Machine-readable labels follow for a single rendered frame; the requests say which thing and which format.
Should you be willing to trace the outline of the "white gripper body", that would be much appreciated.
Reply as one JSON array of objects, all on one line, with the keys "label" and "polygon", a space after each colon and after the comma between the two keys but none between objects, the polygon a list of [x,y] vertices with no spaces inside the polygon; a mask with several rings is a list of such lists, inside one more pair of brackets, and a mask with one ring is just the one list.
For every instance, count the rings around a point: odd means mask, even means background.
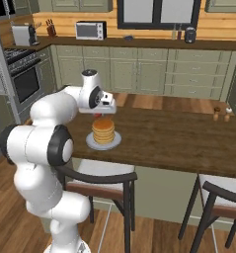
[{"label": "white gripper body", "polygon": [[94,109],[80,107],[79,112],[81,114],[114,114],[117,111],[116,105],[98,105]]}]

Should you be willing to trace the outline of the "golden pancake stack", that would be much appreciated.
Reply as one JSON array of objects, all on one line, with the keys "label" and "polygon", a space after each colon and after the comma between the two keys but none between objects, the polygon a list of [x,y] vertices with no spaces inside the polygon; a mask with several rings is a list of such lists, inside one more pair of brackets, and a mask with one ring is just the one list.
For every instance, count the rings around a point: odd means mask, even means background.
[{"label": "golden pancake stack", "polygon": [[99,144],[107,144],[114,140],[115,124],[110,119],[97,119],[92,125],[94,140]]}]

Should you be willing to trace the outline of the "grey round plate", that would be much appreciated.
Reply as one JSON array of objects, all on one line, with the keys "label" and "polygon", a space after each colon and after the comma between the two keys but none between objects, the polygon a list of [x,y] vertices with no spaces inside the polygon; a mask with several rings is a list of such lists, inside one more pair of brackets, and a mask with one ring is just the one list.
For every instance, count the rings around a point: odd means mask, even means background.
[{"label": "grey round plate", "polygon": [[116,131],[114,140],[112,142],[107,144],[99,144],[94,140],[93,134],[89,133],[86,137],[86,143],[90,148],[95,150],[110,150],[117,147],[121,143],[121,135]]}]

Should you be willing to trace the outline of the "dark bar stool, white seat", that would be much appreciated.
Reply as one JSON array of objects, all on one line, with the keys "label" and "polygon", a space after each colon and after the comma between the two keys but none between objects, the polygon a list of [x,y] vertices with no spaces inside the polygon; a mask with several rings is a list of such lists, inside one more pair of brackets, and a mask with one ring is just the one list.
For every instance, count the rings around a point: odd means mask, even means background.
[{"label": "dark bar stool, white seat", "polygon": [[236,233],[236,179],[204,174],[197,175],[178,235],[179,239],[182,239],[185,234],[197,193],[200,193],[201,196],[202,215],[190,253],[197,253],[204,232],[220,217],[233,219],[225,242],[225,247],[229,248]]},{"label": "dark bar stool, white seat", "polygon": [[77,171],[68,166],[56,167],[67,191],[79,193],[90,200],[90,222],[94,222],[93,198],[110,199],[123,216],[124,253],[130,253],[130,233],[135,230],[134,182],[137,174],[133,165],[83,159]]}]

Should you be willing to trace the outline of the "green base cupboard run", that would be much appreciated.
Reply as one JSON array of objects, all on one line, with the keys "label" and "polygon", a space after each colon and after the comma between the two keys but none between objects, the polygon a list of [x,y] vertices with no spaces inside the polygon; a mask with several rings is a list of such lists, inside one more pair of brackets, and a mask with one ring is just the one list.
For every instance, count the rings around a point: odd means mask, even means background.
[{"label": "green base cupboard run", "polygon": [[82,84],[85,69],[99,72],[102,87],[131,94],[223,100],[236,52],[226,50],[53,45],[57,85]]}]

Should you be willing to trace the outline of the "steel oven with hob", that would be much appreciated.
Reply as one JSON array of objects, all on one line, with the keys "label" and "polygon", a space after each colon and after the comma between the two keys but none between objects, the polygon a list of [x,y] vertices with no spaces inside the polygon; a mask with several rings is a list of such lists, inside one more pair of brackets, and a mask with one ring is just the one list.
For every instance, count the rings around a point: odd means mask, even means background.
[{"label": "steel oven with hob", "polygon": [[20,114],[41,94],[40,58],[34,49],[7,48],[4,53],[12,78],[16,107]]}]

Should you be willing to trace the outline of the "white toaster oven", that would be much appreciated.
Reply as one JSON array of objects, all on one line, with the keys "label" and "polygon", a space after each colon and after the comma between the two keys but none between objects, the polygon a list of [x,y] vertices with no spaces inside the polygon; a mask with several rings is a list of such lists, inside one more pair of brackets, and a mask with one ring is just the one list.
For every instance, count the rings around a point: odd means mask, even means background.
[{"label": "white toaster oven", "polygon": [[103,41],[107,37],[106,21],[79,21],[75,24],[76,39]]}]

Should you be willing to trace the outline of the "brown knife block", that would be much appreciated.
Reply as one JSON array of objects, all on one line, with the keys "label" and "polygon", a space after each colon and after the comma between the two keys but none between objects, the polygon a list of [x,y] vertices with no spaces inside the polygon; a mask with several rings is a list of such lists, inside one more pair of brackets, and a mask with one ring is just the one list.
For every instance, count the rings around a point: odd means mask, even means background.
[{"label": "brown knife block", "polygon": [[50,37],[55,37],[56,30],[55,30],[54,23],[52,22],[52,19],[48,19],[45,22],[46,22],[46,30],[47,30],[48,35]]}]

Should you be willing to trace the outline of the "black-framed window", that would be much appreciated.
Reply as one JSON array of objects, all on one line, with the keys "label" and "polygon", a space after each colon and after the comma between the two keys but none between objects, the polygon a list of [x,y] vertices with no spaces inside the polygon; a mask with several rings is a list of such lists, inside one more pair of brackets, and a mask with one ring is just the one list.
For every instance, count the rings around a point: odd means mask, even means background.
[{"label": "black-framed window", "polygon": [[118,28],[181,30],[196,28],[201,0],[117,0]]}]

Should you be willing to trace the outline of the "white-capped wooden shaker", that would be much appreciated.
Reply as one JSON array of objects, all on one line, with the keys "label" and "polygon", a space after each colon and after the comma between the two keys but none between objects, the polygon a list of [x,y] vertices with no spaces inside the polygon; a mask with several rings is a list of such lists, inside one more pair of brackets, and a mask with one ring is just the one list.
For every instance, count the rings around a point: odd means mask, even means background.
[{"label": "white-capped wooden shaker", "polygon": [[224,121],[225,122],[229,122],[230,120],[230,116],[231,116],[231,113],[232,113],[232,109],[230,107],[226,108],[225,109],[225,116],[224,116]]}]

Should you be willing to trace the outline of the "green wall cupboards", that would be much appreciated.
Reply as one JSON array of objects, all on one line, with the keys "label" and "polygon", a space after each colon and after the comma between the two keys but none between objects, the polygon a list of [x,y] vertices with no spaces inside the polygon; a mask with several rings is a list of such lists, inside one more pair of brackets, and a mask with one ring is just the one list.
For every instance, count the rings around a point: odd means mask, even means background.
[{"label": "green wall cupboards", "polygon": [[42,12],[93,12],[113,10],[113,0],[38,0]]}]

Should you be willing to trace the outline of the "black wall appliance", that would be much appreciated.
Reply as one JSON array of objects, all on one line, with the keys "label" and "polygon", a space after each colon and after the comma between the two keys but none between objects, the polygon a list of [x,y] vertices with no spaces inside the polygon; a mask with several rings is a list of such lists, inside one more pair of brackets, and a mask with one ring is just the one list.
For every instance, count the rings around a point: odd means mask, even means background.
[{"label": "black wall appliance", "polygon": [[0,17],[8,17],[15,14],[13,0],[0,0]]}]

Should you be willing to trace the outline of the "green wall cupboard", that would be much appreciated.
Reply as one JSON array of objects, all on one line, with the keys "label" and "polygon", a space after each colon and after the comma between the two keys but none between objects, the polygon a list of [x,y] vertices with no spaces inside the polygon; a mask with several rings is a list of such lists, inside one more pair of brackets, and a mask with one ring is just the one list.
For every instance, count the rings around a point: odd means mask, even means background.
[{"label": "green wall cupboard", "polygon": [[204,11],[208,13],[236,13],[236,0],[206,0]]}]

